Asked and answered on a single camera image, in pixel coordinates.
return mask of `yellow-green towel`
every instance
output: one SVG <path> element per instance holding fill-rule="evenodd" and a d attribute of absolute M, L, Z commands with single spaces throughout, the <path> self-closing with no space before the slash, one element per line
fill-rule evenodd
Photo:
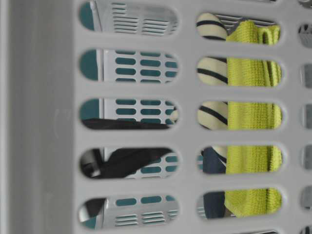
<path fill-rule="evenodd" d="M 258 28 L 252 21 L 242 22 L 227 41 L 273 45 L 279 39 L 278 26 Z M 228 82 L 232 86 L 276 86 L 281 70 L 275 62 L 228 58 Z M 228 129 L 274 129 L 281 123 L 281 110 L 268 103 L 229 102 Z M 276 171 L 282 162 L 274 146 L 229 146 L 227 174 Z M 281 205 L 275 189 L 226 191 L 225 205 L 237 217 L 275 212 Z"/>

